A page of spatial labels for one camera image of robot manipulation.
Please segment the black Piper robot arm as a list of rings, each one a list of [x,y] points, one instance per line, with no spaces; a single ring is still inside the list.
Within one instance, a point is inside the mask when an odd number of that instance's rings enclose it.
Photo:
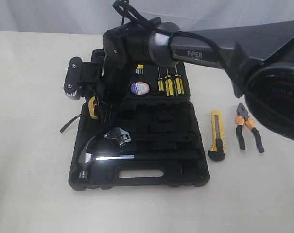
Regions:
[[[294,141],[294,20],[192,32],[159,18],[132,21],[107,30],[103,47],[95,93],[104,125],[113,123],[139,64],[184,62],[224,70],[258,122]]]

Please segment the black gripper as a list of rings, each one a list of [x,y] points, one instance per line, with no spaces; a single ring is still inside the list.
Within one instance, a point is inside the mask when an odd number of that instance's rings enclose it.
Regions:
[[[123,105],[135,71],[132,62],[122,63],[105,56],[95,85],[95,95],[104,126],[112,125]]]

